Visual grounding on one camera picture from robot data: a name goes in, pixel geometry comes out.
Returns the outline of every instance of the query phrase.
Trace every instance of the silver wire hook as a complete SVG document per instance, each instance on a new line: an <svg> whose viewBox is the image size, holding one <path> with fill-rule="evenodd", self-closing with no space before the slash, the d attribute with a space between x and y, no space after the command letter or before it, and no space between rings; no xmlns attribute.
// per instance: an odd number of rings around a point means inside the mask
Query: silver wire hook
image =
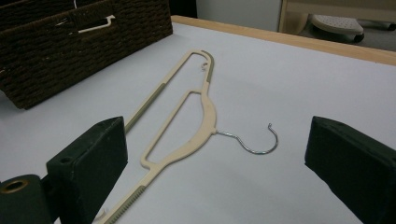
<svg viewBox="0 0 396 224"><path fill-rule="evenodd" d="M274 129L272 129L271 126L272 126L272 123L269 123L269 124L268 124L268 130L270 130L271 133L274 134L276 142L275 142L275 145L274 145L271 149L266 150L266 151L255 151L255 150L252 150L251 148L247 147L247 145L245 145L244 142L242 142L241 138L238 137L238 136L235 135L235 134L232 134L232 133L225 133L225 132L220 132L220 131L216 131L216 133L219 133L219 134L224 135L224 136L227 136L227 137L232 137L232 138L238 140L239 144L241 144L241 146L242 146L246 151L248 151L248 152L250 152L250 153L253 153L253 154L255 154L255 155L265 155L265 154L268 154L268 153L274 151L274 150L276 149L276 147L277 147L277 144L278 144L277 134L276 134L276 132L274 131Z"/></svg>

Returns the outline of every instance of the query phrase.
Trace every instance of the white tabletop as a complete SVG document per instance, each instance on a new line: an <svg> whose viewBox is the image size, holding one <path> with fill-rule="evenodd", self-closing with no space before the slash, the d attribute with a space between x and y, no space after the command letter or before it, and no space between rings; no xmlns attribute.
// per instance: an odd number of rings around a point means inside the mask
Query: white tabletop
<svg viewBox="0 0 396 224"><path fill-rule="evenodd" d="M30 110L0 101L0 180L43 177L46 162L103 119L128 119L190 49L215 59L209 97L217 128L195 154L166 168L119 223L361 223L304 165L311 119L336 119L396 148L396 67L174 23L174 34L114 63ZM129 163L104 207L146 173L139 158L181 94L202 84L192 57L127 134ZM182 107L153 161L188 141L201 123L199 95Z"/></svg>

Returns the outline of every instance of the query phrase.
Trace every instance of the white wall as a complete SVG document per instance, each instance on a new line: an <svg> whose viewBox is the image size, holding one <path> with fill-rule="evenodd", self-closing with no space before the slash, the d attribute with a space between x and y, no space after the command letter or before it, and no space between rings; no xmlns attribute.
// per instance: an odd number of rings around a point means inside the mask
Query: white wall
<svg viewBox="0 0 396 224"><path fill-rule="evenodd" d="M282 0L196 0L198 18L277 31Z"/></svg>

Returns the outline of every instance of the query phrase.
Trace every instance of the clothes hanger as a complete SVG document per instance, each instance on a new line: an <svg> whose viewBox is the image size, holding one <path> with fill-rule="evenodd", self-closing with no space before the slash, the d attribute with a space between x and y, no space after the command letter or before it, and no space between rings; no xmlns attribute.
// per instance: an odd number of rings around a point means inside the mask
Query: clothes hanger
<svg viewBox="0 0 396 224"><path fill-rule="evenodd" d="M242 142L242 140L235 134L219 132L216 129L216 108L212 101L209 99L208 90L210 81L212 78L213 67L214 67L214 59L212 55L203 50L191 50L187 52L181 60L177 63L176 66L172 68L172 70L166 75L163 81L157 86L157 88L151 93L151 95L147 98L147 100L139 106L139 109L131 116L125 125L125 133L128 133L131 128L137 123L137 121L141 118L141 116L145 113L145 111L149 108L149 106L157 99L157 97L161 94L161 92L165 89L166 85L175 76L177 71L183 66L183 64L190 58L191 55L198 54L206 58L206 63L204 63L203 68L205 69L205 81L200 90L189 90L187 91L180 101L178 102L175 109L171 112L161 129L157 132L154 139L151 141L149 146L144 151L143 155L140 158L140 163L143 167L149 169L149 172L140 180L139 183L135 185L130 192L124 196L116 206L104 216L104 218L99 222L101 224L110 224L115 223L122 214L135 202L135 200L145 191L146 187L155 179L156 176L160 174L160 172L167 167L168 165L182 160L192 153L201 148L204 143L210 138L213 134L222 134L225 136L230 136L238 140L241 146L253 154L263 155L272 152L278 145L278 138L276 132L271 128L271 123L269 124L269 130L276 137L276 144L269 150L266 151L255 151L246 147L246 145ZM174 150L170 154L168 154L164 159L155 163L148 160L148 156L152 149L154 149L155 145L160 140L161 136L172 122L176 113L186 102L187 98L191 94L200 94L201 95L201 104L202 109L204 110L204 117L201 123L200 128L195 133L195 135L183 146Z"/></svg>
<svg viewBox="0 0 396 224"><path fill-rule="evenodd" d="M75 5L75 8L77 8L76 0L74 0L74 5ZM106 27L111 25L111 20L113 20L113 19L115 20L116 17L114 15L110 15L110 16L105 17L105 19L107 20L106 24L99 25L99 26L94 26L92 28L88 28L88 29L84 29L84 30L79 30L78 33L82 34L82 33L86 33L86 32L89 32L89 31L94 31L94 30L99 30L99 29L106 28Z"/></svg>

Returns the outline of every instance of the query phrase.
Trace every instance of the dark brown woven basket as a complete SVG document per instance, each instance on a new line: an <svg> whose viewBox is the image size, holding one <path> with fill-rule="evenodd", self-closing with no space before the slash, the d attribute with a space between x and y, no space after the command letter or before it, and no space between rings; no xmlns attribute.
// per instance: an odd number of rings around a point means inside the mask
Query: dark brown woven basket
<svg viewBox="0 0 396 224"><path fill-rule="evenodd" d="M29 108L172 34L168 0L23 0L0 7L0 90ZM106 28L79 34L107 16Z"/></svg>

